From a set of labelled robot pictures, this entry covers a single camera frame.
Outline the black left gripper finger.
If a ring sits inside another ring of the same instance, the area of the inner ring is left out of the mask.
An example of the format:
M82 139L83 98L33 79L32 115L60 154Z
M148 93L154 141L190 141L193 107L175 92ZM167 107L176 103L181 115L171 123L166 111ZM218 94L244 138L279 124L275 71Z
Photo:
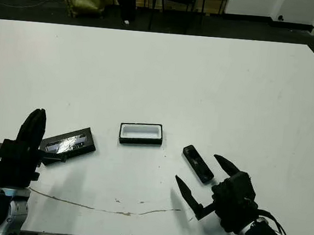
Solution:
M45 133L46 119L46 111L39 109L36 115L35 136L33 137L33 147L36 150L39 149L39 145Z
M35 109L25 119L24 123L16 137L16 141L19 144L24 144L26 147L30 147L33 151L38 149L38 131L41 118L41 109Z

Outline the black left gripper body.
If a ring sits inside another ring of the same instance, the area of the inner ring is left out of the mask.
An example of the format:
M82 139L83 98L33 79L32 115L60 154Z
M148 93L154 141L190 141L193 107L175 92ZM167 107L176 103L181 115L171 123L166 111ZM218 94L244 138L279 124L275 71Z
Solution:
M0 185L28 187L31 181L38 180L36 168L44 159L65 162L66 156L40 149L33 151L15 140L4 139L0 143Z

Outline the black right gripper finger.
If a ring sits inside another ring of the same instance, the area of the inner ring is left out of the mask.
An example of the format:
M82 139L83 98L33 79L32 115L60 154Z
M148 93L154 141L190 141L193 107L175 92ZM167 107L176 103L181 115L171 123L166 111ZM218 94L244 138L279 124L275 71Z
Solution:
M211 203L204 207L202 204L199 204L194 197L192 196L192 192L189 187L183 182L183 180L175 175L176 183L178 184L180 193L186 203L189 205L191 210L194 212L194 215L197 220L201 220L207 215L211 214L215 211L215 204Z
M240 170L228 159L218 154L214 155L223 171L228 175L225 179L229 182L237 182L238 177L241 176Z

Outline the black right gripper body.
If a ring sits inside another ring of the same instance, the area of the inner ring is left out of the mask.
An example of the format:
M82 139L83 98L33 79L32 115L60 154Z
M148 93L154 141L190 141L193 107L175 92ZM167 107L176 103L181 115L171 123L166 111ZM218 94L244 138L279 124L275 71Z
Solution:
M252 185L237 186L221 182L212 187L212 192L215 213L227 233L239 233L257 219L258 205L254 201Z

